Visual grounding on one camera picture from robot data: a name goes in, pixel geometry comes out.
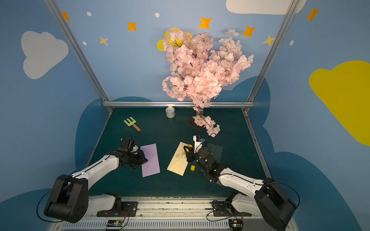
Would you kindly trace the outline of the cream yellow envelope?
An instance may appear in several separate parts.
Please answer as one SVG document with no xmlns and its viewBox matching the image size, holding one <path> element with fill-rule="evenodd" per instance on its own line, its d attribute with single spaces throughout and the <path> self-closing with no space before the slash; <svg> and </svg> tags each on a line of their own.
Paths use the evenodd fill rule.
<svg viewBox="0 0 370 231">
<path fill-rule="evenodd" d="M 184 173 L 188 166 L 188 161 L 185 153 L 184 147 L 188 144 L 180 142 L 172 159 L 169 163 L 167 170 L 173 172 L 177 175 L 184 176 Z"/>
</svg>

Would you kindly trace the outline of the purple envelope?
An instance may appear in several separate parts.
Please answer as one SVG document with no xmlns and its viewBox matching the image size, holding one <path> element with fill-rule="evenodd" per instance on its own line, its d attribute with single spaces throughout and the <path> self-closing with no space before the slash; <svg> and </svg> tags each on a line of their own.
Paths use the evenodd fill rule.
<svg viewBox="0 0 370 231">
<path fill-rule="evenodd" d="M 147 162 L 142 165 L 142 177 L 144 178 L 159 174 L 161 172 L 161 169 L 159 164 L 157 145 L 154 143 L 141 146 L 140 148 L 141 151 L 144 152 L 145 158 L 147 159 Z"/>
</svg>

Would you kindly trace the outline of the dark green envelope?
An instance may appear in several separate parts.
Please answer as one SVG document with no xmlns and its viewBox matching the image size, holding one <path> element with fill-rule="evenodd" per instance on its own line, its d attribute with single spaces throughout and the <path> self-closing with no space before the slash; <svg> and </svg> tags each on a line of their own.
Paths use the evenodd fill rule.
<svg viewBox="0 0 370 231">
<path fill-rule="evenodd" d="M 220 163 L 222 158 L 223 147 L 212 143 L 208 143 L 207 147 L 211 150 L 211 153 L 215 157 L 216 161 Z"/>
</svg>

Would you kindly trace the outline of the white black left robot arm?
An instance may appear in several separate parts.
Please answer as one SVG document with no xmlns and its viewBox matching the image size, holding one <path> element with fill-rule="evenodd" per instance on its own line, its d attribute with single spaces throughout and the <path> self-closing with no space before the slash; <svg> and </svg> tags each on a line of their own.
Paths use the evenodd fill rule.
<svg viewBox="0 0 370 231">
<path fill-rule="evenodd" d="M 135 145 L 135 141 L 123 138 L 117 150 L 105 154 L 97 162 L 71 175 L 60 175 L 47 193 L 49 198 L 44 215 L 53 218 L 55 223 L 76 223 L 85 215 L 93 213 L 108 216 L 128 215 L 120 195 L 105 193 L 90 196 L 89 190 L 107 174 L 120 167 L 137 169 L 147 162 L 144 151 Z"/>
</svg>

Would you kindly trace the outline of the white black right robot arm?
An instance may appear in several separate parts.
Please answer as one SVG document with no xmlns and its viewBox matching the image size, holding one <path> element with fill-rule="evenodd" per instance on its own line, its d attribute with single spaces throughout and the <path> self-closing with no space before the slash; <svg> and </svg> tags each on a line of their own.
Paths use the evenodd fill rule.
<svg viewBox="0 0 370 231">
<path fill-rule="evenodd" d="M 261 216 L 276 231 L 284 231 L 298 205 L 272 178 L 253 179 L 218 163 L 208 147 L 184 147 L 187 162 L 195 162 L 213 184 L 237 191 L 229 197 L 231 211 Z"/>
</svg>

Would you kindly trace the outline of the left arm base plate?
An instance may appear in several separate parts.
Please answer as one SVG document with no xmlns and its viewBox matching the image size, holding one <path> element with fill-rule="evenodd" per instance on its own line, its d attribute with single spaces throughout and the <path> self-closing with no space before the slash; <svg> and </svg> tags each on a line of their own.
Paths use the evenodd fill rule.
<svg viewBox="0 0 370 231">
<path fill-rule="evenodd" d="M 113 206 L 110 210 L 97 212 L 97 217 L 135 217 L 138 202 L 121 202 Z"/>
</svg>

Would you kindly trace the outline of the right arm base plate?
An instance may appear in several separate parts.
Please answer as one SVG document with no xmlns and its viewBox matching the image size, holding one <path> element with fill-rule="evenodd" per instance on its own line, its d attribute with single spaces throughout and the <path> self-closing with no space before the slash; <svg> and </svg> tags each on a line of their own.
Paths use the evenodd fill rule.
<svg viewBox="0 0 370 231">
<path fill-rule="evenodd" d="M 227 201 L 218 201 L 214 200 L 211 202 L 211 206 L 213 209 L 213 216 L 214 217 L 251 217 L 252 214 L 250 213 L 240 213 L 237 212 L 231 205 L 231 203 Z"/>
</svg>

